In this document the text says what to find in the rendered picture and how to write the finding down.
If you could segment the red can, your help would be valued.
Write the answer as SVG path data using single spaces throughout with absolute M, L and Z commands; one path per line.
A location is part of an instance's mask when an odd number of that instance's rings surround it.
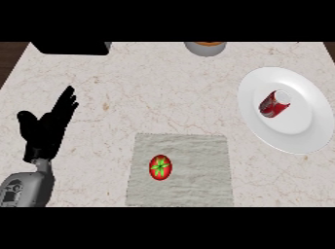
M 274 118 L 290 106 L 290 95 L 281 89 L 272 91 L 258 105 L 259 114 Z

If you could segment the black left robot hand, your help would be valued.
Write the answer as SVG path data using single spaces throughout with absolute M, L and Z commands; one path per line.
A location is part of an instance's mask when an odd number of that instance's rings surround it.
M 30 111 L 17 113 L 20 135 L 26 140 L 25 162 L 33 162 L 36 159 L 54 159 L 78 106 L 75 88 L 67 86 L 51 111 L 41 118 Z

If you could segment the grey cloth placemat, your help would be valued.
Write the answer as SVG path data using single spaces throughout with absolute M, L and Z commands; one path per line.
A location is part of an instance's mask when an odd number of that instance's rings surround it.
M 163 155 L 172 162 L 169 177 L 149 175 L 149 162 Z M 219 135 L 146 134 L 135 136 L 129 206 L 233 206 L 227 138 Z

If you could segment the black appliance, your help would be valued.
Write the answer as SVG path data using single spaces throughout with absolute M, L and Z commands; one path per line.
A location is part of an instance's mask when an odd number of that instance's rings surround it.
M 47 54 L 107 55 L 110 42 L 32 42 Z

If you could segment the red tomato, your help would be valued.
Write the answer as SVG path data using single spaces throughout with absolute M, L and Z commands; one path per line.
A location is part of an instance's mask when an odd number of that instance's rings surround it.
M 157 155 L 151 158 L 149 162 L 149 175 L 150 177 L 162 181 L 165 180 L 172 172 L 172 162 L 169 158 L 163 155 Z

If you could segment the white plate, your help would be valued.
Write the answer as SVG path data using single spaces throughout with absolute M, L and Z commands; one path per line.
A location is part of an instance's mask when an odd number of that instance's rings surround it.
M 265 118 L 258 105 L 278 89 L 290 95 L 290 106 L 274 118 Z M 246 125 L 271 147 L 292 154 L 308 154 L 327 145 L 335 131 L 330 104 L 299 73 L 280 67 L 252 70 L 240 82 L 237 98 Z

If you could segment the grey bowl with orange contents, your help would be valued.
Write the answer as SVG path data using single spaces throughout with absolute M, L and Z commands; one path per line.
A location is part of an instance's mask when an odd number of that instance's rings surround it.
M 188 51 L 199 56 L 215 56 L 225 49 L 225 42 L 185 42 Z

